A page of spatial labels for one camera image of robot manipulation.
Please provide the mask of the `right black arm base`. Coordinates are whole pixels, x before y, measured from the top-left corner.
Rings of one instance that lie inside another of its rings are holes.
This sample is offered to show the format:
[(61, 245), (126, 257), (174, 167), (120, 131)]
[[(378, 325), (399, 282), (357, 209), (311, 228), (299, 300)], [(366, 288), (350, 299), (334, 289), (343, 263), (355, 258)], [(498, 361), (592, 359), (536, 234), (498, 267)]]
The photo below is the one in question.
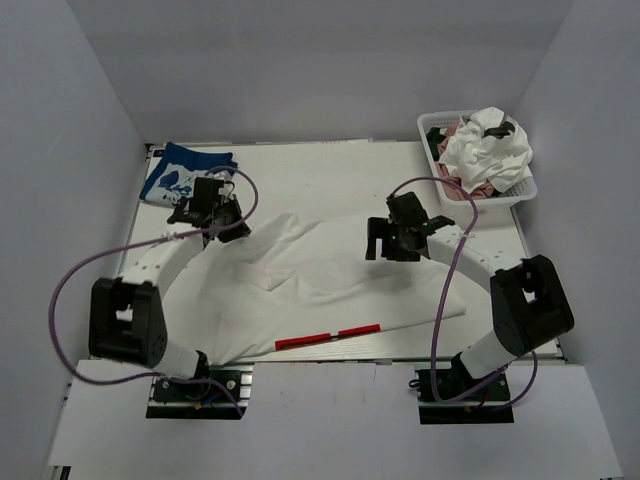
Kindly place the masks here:
[(451, 369), (438, 369), (436, 380), (441, 401), (433, 395), (429, 369), (417, 370), (408, 382), (409, 390), (418, 399), (421, 425), (502, 425), (514, 422), (512, 407), (505, 406), (511, 400), (511, 392), (504, 373), (481, 388), (467, 384)]

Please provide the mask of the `pink t shirt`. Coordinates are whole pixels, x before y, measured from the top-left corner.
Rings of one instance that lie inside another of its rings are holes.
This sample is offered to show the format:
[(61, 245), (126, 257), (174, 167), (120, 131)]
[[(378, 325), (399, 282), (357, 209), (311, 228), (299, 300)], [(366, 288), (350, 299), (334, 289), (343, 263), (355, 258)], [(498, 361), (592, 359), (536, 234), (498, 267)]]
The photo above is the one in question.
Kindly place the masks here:
[[(443, 134), (447, 137), (447, 139), (439, 146), (440, 156), (446, 150), (448, 145), (449, 138), (456, 132), (457, 127), (460, 121), (457, 120), (454, 124), (448, 127), (443, 128)], [(440, 162), (440, 157), (438, 161), (435, 161), (436, 170), (440, 177), (446, 178), (450, 184), (444, 184), (443, 189), (447, 198), (454, 201), (464, 201), (465, 196), (461, 192), (460, 187), (462, 186), (462, 181), (457, 176), (451, 176), (451, 169)], [(493, 187), (493, 185), (486, 181), (481, 186), (477, 187), (471, 192), (471, 196), (474, 199), (488, 199), (499, 196), (499, 192)]]

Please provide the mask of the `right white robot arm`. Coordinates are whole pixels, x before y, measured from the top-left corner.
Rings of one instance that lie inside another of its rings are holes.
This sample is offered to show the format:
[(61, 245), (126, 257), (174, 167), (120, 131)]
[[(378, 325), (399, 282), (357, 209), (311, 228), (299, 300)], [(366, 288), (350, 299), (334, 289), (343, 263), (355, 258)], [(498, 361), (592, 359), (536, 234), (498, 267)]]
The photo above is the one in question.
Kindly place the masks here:
[(492, 329), (451, 361), (453, 390), (472, 399), (488, 377), (574, 328), (575, 320), (553, 262), (491, 250), (445, 216), (429, 217), (413, 192), (387, 198), (389, 214), (367, 220), (365, 258), (376, 245), (389, 261), (426, 258), (461, 273), (490, 296)]

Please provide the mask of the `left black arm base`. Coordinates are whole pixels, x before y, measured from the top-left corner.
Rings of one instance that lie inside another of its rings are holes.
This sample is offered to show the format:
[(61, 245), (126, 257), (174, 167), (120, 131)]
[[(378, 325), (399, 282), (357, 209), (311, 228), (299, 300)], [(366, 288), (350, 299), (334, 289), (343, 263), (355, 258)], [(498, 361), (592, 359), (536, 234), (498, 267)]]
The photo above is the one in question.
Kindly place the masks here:
[[(227, 366), (211, 369), (211, 377), (234, 398), (242, 413), (251, 394), (253, 367)], [(147, 419), (240, 420), (241, 414), (215, 384), (186, 385), (166, 379), (152, 382)]]

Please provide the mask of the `white red print t shirt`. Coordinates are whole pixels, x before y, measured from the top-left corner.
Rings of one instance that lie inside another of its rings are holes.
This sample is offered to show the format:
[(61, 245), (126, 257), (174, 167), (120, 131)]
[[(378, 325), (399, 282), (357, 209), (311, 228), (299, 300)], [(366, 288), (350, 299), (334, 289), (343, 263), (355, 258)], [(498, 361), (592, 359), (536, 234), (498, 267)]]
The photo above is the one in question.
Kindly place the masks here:
[(282, 340), (434, 322), (447, 267), (368, 261), (365, 250), (365, 218), (304, 223), (295, 213), (210, 244), (163, 299), (169, 337), (223, 365), (272, 353)]

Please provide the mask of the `white black print t shirt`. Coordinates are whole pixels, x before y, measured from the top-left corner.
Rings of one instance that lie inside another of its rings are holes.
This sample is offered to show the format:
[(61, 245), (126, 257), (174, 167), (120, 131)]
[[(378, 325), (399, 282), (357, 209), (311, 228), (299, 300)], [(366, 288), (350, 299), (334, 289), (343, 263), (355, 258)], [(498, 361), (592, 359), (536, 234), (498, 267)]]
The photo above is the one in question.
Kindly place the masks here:
[(527, 133), (496, 107), (461, 116), (444, 136), (437, 163), (468, 193), (502, 194), (532, 177)]

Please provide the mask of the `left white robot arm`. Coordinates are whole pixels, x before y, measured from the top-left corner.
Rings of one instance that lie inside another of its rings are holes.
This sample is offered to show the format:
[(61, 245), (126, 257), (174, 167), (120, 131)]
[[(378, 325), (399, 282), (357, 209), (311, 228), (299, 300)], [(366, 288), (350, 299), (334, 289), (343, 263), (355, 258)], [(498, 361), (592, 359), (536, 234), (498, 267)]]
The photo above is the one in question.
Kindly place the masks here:
[(120, 277), (100, 278), (91, 290), (89, 352), (108, 360), (177, 377), (188, 398), (211, 387), (206, 356), (169, 338), (162, 300), (181, 272), (214, 240), (246, 237), (230, 177), (199, 177), (192, 195), (181, 199), (167, 220), (169, 230)]

